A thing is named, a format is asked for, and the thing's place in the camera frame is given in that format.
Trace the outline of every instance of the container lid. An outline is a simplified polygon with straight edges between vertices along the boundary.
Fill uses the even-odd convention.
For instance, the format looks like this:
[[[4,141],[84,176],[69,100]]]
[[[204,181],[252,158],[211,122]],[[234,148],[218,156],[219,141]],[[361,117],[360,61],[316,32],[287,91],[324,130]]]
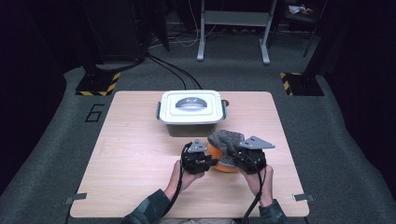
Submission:
[[[167,91],[161,99],[159,119],[166,124],[211,124],[222,118],[216,91]]]

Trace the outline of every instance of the black stand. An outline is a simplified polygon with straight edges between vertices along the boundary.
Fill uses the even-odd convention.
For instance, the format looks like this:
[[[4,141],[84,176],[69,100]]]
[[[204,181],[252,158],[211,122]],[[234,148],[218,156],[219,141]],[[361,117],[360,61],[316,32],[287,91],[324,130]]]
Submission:
[[[76,87],[76,95],[109,95],[113,92],[120,77],[120,72],[139,65],[143,60],[136,60],[133,64],[118,69],[105,70],[93,65],[83,65],[85,75]]]
[[[316,73],[322,66],[326,56],[331,51],[337,36],[342,33],[347,25],[347,7],[338,8],[337,12],[328,19],[326,32],[321,37],[317,48],[312,55],[305,71],[299,73],[281,73],[282,81],[288,95],[302,96],[324,96],[317,80]]]
[[[66,2],[59,2],[56,6],[58,7],[67,39],[85,70],[84,77],[76,87],[76,95],[109,95],[115,87],[120,72],[139,65],[144,58],[136,59],[133,64],[117,69],[105,70],[98,68],[81,35],[80,24],[85,21],[70,18],[70,15],[74,14],[70,12],[80,11],[82,9],[81,6]]]
[[[317,80],[300,73],[280,74],[287,95],[324,96]]]

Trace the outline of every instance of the gray carpet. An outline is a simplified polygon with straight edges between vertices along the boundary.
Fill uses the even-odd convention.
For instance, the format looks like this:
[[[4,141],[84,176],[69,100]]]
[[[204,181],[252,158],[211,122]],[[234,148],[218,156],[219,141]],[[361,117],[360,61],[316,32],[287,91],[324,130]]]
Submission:
[[[303,72],[318,38],[303,58],[306,38],[277,35],[269,49],[270,65],[262,63],[259,38],[259,35],[209,38],[203,62],[196,61],[198,43],[189,48],[175,43],[169,52],[161,46],[149,52],[190,72],[204,89],[273,94],[304,192],[316,198],[309,204],[309,223],[395,223],[396,203],[381,174],[349,136],[325,79],[317,76],[325,93],[322,97],[288,96],[283,88],[279,73]],[[64,74],[67,89],[53,121],[0,197],[0,223],[65,222],[68,206],[64,200],[78,188],[114,96],[114,92],[109,96],[76,96],[75,88],[83,75],[82,68]],[[191,82],[183,78],[188,89],[192,89]],[[146,59],[136,68],[122,72],[114,91],[182,89],[182,82],[175,75]],[[103,104],[96,107],[103,111],[102,116],[98,122],[85,122],[95,104]],[[68,223],[119,222],[119,218],[68,220]],[[290,223],[304,220],[291,218]]]

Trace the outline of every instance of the black curtain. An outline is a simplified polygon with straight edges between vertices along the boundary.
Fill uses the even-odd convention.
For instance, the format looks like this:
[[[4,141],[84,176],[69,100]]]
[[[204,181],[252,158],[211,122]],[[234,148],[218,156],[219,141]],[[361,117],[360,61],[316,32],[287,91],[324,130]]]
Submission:
[[[390,0],[358,1],[326,75],[346,127],[396,199],[396,23]]]
[[[76,25],[93,60],[100,61],[77,0],[12,0],[0,5],[0,193],[3,193],[62,101],[64,73],[81,66],[65,34],[66,20]]]

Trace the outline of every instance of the orange object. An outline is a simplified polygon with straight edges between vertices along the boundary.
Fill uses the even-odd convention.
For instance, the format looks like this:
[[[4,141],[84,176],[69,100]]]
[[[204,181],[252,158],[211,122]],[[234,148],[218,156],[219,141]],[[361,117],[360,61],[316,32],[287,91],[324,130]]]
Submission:
[[[220,170],[225,173],[232,173],[232,172],[237,172],[238,167],[235,166],[230,166],[227,164],[223,164],[220,162],[221,156],[222,156],[222,151],[214,146],[212,146],[210,143],[207,144],[207,152],[209,155],[212,156],[212,159],[214,160],[219,160],[218,164],[216,164],[214,167],[217,170]]]

